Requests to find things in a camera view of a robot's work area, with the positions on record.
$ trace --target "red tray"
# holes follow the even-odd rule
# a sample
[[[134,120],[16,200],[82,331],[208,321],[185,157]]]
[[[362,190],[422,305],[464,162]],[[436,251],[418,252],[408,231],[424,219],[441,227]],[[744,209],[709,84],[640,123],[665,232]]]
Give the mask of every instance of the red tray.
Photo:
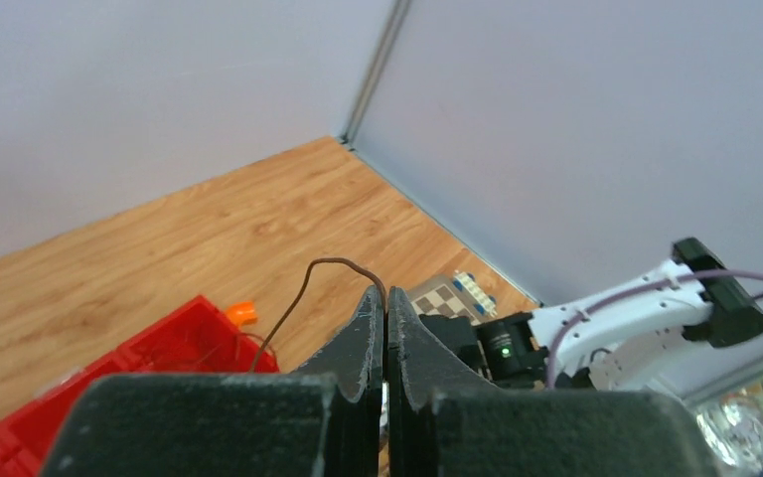
[[[244,373],[259,345],[198,296],[61,385],[0,421],[0,477],[36,475],[60,425],[89,384],[113,373]],[[278,373],[265,353],[255,371]]]

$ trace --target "purple cable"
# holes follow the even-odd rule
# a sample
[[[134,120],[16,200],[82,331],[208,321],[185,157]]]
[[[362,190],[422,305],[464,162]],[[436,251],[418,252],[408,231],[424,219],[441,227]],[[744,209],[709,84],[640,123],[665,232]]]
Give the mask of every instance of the purple cable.
[[[687,273],[685,275],[678,276],[676,280],[678,282],[686,282],[686,281],[694,281],[694,280],[703,280],[705,278],[718,278],[721,276],[734,276],[738,278],[750,278],[754,280],[763,281],[763,273],[759,273],[756,271],[745,271],[745,270],[696,271],[694,273]],[[617,303],[621,300],[631,298],[641,293],[656,290],[657,288],[661,288],[661,287],[669,287],[674,285],[675,284],[671,280],[665,278],[659,281],[645,283],[643,285],[637,285],[633,288],[628,288],[627,290],[619,291],[618,293],[614,293],[606,298],[602,298],[600,301],[586,308],[586,315],[591,315],[597,311],[600,311],[602,308],[612,305],[613,303]],[[763,292],[757,295],[754,295],[753,299],[756,301],[763,299]],[[554,357],[554,359],[549,357],[548,365],[545,368],[545,387],[547,389],[553,390],[554,384],[557,381],[556,356],[557,356],[557,349],[559,348],[560,343],[562,343],[563,338],[565,338],[568,332],[572,328],[577,326],[581,321],[583,321],[583,319],[584,319],[584,315],[581,312],[578,312],[576,315],[574,315],[570,320],[566,322],[566,324],[562,328],[560,328],[560,331],[557,332],[557,335],[554,336],[554,340],[551,342],[551,345],[548,347],[548,354]]]

